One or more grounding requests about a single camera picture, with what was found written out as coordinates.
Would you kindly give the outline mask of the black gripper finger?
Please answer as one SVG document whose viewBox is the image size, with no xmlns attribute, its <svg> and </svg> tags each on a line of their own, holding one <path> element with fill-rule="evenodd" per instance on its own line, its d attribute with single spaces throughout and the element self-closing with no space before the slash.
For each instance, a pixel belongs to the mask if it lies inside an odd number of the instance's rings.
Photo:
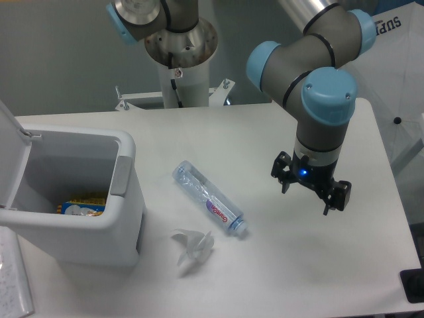
<svg viewBox="0 0 424 318">
<path fill-rule="evenodd" d="M 351 188 L 352 184 L 348 181 L 340 180 L 337 182 L 333 180 L 324 198 L 323 214 L 328 215 L 330 210 L 344 211 L 350 199 Z"/>
<path fill-rule="evenodd" d="M 281 151 L 274 160 L 271 176 L 276 178 L 282 185 L 282 193 L 286 193 L 293 183 L 292 158 L 284 151 Z"/>
</svg>

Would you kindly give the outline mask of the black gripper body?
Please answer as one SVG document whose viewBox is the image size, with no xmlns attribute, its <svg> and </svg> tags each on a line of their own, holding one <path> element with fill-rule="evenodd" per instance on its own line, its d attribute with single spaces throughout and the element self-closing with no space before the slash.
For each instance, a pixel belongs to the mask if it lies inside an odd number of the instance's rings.
<svg viewBox="0 0 424 318">
<path fill-rule="evenodd" d="M 334 171 L 337 160 L 326 166 L 312 166 L 307 161 L 301 160 L 295 153 L 289 159 L 287 188 L 298 183 L 313 190 L 320 198 L 328 198 L 334 192 Z"/>
</svg>

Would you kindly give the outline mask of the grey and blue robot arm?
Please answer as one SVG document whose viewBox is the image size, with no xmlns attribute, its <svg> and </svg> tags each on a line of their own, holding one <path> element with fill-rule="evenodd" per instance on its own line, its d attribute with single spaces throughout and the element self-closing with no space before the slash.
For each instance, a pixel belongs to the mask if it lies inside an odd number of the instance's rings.
<svg viewBox="0 0 424 318">
<path fill-rule="evenodd" d="M 333 174 L 357 96 L 343 66 L 371 49 L 372 17 L 336 1 L 282 1 L 302 38 L 289 46 L 266 41 L 250 54 L 246 75 L 296 121 L 293 154 L 281 152 L 271 175 L 284 191 L 293 183 L 314 191 L 325 210 L 342 211 L 351 184 Z M 143 42 L 160 72 L 167 108 L 209 104 L 208 63 L 217 33 L 197 1 L 111 1 L 107 13 L 127 44 Z"/>
</svg>

